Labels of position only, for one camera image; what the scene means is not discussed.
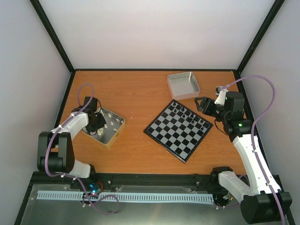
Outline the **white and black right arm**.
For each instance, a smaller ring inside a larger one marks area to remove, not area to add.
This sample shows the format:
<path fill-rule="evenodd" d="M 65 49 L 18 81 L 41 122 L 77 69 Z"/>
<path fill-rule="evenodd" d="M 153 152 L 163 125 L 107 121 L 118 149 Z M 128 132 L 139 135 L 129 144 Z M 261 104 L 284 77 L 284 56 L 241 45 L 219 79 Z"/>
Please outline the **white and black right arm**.
<path fill-rule="evenodd" d="M 292 198 L 284 192 L 271 174 L 252 131 L 252 121 L 244 117 L 243 94 L 221 90 L 217 99 L 195 98 L 197 110 L 223 124 L 224 132 L 238 151 L 249 183 L 230 170 L 217 167 L 217 180 L 239 203 L 248 224 L 281 221 L 285 223 Z"/>

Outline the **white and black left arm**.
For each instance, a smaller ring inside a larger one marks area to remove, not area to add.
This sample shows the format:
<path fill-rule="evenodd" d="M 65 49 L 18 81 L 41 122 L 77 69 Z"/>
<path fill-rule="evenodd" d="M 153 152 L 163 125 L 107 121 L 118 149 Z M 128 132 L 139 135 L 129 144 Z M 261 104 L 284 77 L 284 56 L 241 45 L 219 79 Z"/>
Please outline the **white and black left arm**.
<path fill-rule="evenodd" d="M 106 124 L 95 97 L 85 97 L 84 105 L 75 108 L 70 116 L 49 132 L 38 137 L 37 168 L 48 176 L 81 178 L 86 188 L 94 188 L 98 178 L 92 165 L 75 159 L 72 140 L 84 129 L 88 135 L 96 135 Z"/>

